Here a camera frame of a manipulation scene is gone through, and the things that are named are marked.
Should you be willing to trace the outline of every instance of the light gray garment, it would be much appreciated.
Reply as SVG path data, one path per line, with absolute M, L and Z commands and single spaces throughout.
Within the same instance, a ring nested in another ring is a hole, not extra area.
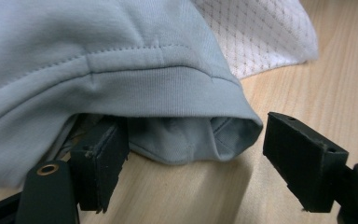
M 188 0 L 0 1 L 0 186 L 18 186 L 74 114 L 133 118 L 131 148 L 227 161 L 261 121 Z

